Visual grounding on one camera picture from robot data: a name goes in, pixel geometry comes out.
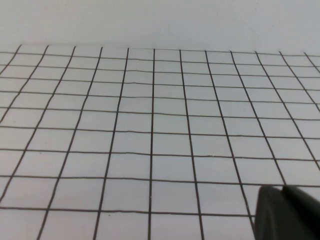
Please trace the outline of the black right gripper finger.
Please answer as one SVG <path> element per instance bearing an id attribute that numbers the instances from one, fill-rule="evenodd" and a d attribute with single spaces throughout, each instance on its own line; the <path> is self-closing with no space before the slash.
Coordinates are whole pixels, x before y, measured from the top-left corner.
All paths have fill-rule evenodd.
<path id="1" fill-rule="evenodd" d="M 256 240 L 318 240 L 320 201 L 294 186 L 259 189 L 255 220 Z"/>

